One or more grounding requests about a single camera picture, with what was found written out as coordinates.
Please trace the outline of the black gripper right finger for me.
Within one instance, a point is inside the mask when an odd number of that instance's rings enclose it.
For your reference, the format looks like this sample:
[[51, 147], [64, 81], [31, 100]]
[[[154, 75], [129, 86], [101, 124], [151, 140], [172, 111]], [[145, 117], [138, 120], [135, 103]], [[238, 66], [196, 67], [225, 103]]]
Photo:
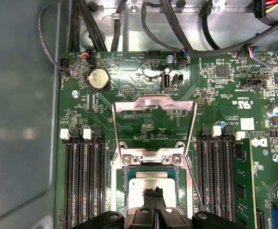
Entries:
[[154, 189], [155, 207], [160, 216], [161, 229], [245, 229], [241, 223], [229, 221], [207, 211], [196, 212], [191, 218], [177, 208], [166, 207], [163, 190]]

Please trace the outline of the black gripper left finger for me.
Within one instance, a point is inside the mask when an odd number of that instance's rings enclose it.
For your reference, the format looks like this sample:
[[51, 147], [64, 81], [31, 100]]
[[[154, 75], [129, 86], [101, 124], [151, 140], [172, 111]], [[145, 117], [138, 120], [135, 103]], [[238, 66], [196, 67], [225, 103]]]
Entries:
[[104, 212], [76, 226], [77, 229], [153, 229], [155, 226], [154, 190], [144, 191], [144, 206], [129, 209], [126, 216]]

